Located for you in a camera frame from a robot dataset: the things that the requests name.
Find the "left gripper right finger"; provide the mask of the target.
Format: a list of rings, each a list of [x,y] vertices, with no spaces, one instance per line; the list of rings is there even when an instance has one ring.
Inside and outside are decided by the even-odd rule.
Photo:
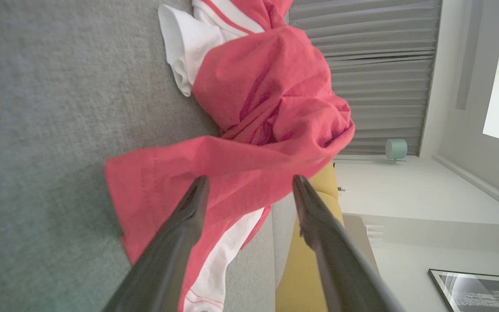
[[[302,175],[293,195],[300,235],[314,251],[330,312],[402,312],[394,294],[352,242],[341,223]]]

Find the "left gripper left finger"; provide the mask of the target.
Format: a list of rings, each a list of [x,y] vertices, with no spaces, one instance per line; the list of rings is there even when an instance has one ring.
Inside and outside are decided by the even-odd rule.
[[[105,312],[176,312],[191,251],[200,240],[210,182],[197,177],[117,288]]]

